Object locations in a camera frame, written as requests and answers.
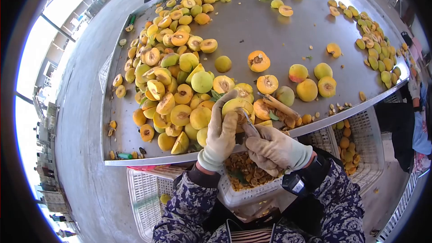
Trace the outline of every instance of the floral jacket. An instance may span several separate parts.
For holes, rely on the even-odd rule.
[[[212,176],[197,169],[183,174],[162,219],[155,226],[153,242],[230,242],[226,224],[215,231],[205,231],[201,225],[217,199],[220,177]],[[359,190],[360,187],[331,160],[327,176],[313,193],[324,206],[321,237],[277,224],[273,227],[272,242],[364,242],[364,207]]]

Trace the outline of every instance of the hand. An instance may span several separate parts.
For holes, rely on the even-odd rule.
[[[289,168],[294,171],[302,169],[309,163],[313,152],[312,146],[301,144],[276,128],[260,125],[255,127],[262,138],[247,138],[246,147],[256,155],[271,160],[283,169]]]
[[[223,105],[237,97],[237,90],[231,90],[213,105],[212,118],[207,132],[207,145],[198,154],[198,163],[208,171],[219,171],[234,150],[237,113],[228,112],[222,122]]]
[[[420,85],[412,75],[409,76],[408,91],[412,99],[420,98]]]

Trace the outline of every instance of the white plastic crate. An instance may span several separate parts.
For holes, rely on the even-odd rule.
[[[324,149],[339,158],[336,139],[331,127],[325,127],[308,134],[312,144],[318,148]],[[219,181],[218,198],[227,208],[233,209],[238,206],[250,205],[262,202],[270,197],[278,195],[278,192],[284,191],[281,186],[282,177],[279,177],[262,186],[252,189],[244,189],[236,192],[232,186],[225,169],[220,171],[221,179]]]
[[[350,139],[355,143],[355,151],[360,155],[356,172],[350,176],[353,183],[360,186],[363,195],[375,184],[384,171],[384,150],[381,132],[373,106],[348,118],[351,128]],[[342,130],[335,129],[334,135],[339,144]]]
[[[166,193],[172,196],[172,180],[127,169],[130,203],[138,233],[144,242],[151,242],[153,228],[162,217],[159,197]]]

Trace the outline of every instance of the metal sorting table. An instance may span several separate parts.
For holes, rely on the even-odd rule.
[[[129,25],[131,17],[136,15],[134,32],[121,31],[118,40],[126,38],[127,44],[122,49],[118,42],[116,43],[111,64],[106,66],[108,75],[105,76],[104,83],[101,81],[101,84],[105,84],[102,90],[104,98],[101,109],[101,148],[105,165],[155,165],[197,159],[196,152],[181,155],[171,155],[170,151],[161,152],[157,144],[157,132],[152,143],[143,142],[138,127],[132,121],[132,113],[139,106],[134,100],[135,83],[127,84],[124,79],[123,85],[127,89],[127,94],[123,99],[115,96],[111,86],[118,73],[124,77],[124,64],[128,59],[127,47],[133,39],[137,38],[145,22],[158,16],[155,13],[155,4],[159,1],[161,0],[152,0],[129,14],[124,28]],[[336,95],[323,98],[318,94],[319,100],[311,102],[295,100],[294,105],[291,106],[295,111],[301,115],[311,114],[312,116],[319,112],[320,117],[310,124],[291,130],[292,137],[313,132],[357,114],[386,98],[406,82],[409,70],[403,58],[399,57],[397,66],[401,70],[400,80],[391,89],[386,89],[381,82],[380,72],[373,71],[363,63],[367,51],[360,50],[355,44],[355,40],[360,37],[356,20],[347,18],[343,13],[338,17],[331,16],[327,5],[328,0],[282,1],[292,7],[293,16],[284,17],[279,14],[277,9],[270,7],[271,0],[232,0],[229,3],[214,3],[214,11],[208,13],[213,20],[208,24],[198,25],[192,22],[189,26],[191,34],[218,41],[218,49],[215,52],[211,54],[199,52],[200,63],[205,70],[212,71],[215,76],[227,75],[235,78],[236,83],[250,84],[254,88],[255,100],[260,97],[253,81],[262,75],[275,75],[279,80],[279,86],[287,85],[295,90],[296,84],[288,78],[291,65],[304,65],[309,70],[310,78],[316,83],[318,81],[313,73],[314,67],[320,62],[326,62],[332,67],[333,77],[337,82]],[[336,1],[341,1],[346,6],[352,5],[359,12],[366,11],[380,24],[391,44],[396,48],[401,46],[403,38],[390,18],[373,0]],[[333,58],[327,53],[326,46],[329,43],[337,43],[343,56]],[[271,60],[270,67],[264,72],[252,72],[247,66],[247,57],[255,50],[264,51]],[[232,69],[223,74],[217,72],[214,67],[214,60],[222,55],[232,60]],[[313,58],[302,60],[302,57],[309,55]],[[359,91],[365,93],[366,101],[361,102]],[[345,102],[351,103],[353,107],[328,116],[330,104],[336,106],[336,103],[343,105]],[[110,120],[116,120],[117,131],[113,136],[108,137]],[[146,150],[145,159],[110,160],[110,150],[130,153],[138,151],[139,147]]]

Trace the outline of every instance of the floral sleeve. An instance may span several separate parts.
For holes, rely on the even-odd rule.
[[[324,205],[321,237],[325,242],[364,242],[364,206],[360,187],[331,160],[331,166],[314,195]]]
[[[202,187],[183,173],[155,226],[153,242],[198,242],[205,235],[201,224],[212,211],[217,194],[217,186]]]

